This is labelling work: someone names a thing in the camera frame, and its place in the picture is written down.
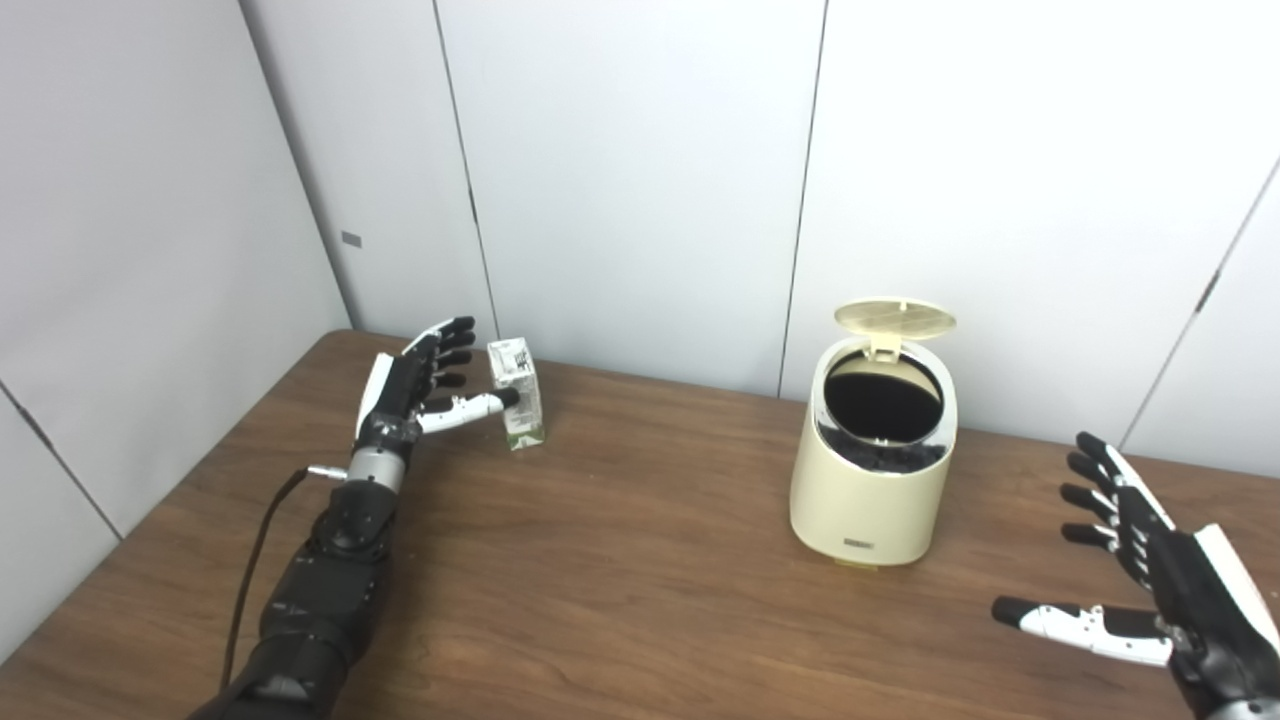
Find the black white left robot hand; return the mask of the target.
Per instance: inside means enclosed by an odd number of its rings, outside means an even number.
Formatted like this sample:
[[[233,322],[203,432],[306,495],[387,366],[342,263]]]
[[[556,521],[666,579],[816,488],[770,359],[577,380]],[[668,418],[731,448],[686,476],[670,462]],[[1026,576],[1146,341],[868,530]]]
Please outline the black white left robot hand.
[[[438,389],[466,386],[466,375],[449,372],[472,359],[474,316],[453,316],[430,325],[398,354],[378,354],[357,413],[352,452],[379,451],[408,461],[422,436],[500,414],[518,405],[513,387],[475,395],[433,397]]]

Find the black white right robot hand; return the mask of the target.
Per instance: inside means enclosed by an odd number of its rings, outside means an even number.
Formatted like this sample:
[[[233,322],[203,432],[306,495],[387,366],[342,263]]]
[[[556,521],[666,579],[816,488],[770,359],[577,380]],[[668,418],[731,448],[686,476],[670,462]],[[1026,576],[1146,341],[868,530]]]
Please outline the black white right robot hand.
[[[1197,719],[1275,719],[1277,625],[1222,528],[1179,528],[1138,470],[1092,433],[1078,433],[1068,465],[1083,483],[1062,484],[1061,498],[1097,520],[1064,524],[1064,539],[1112,555],[1155,606],[1000,596],[992,619],[1102,657],[1161,667]]]

